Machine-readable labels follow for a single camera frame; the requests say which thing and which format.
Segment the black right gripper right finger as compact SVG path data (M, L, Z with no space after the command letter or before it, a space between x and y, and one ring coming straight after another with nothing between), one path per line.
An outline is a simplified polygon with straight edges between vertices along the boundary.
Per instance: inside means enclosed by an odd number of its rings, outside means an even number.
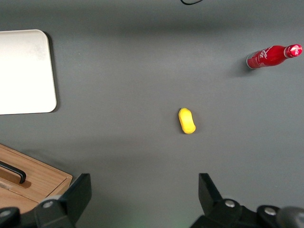
M222 198L211 177L199 174L198 196L204 214L192 228L255 228L256 214L233 199Z

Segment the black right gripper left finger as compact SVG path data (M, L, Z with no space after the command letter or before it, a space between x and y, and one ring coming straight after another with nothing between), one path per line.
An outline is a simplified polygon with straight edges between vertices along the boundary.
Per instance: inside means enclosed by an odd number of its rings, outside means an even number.
M66 192L43 200L34 209L37 227L74 228L91 197L91 175L82 173Z

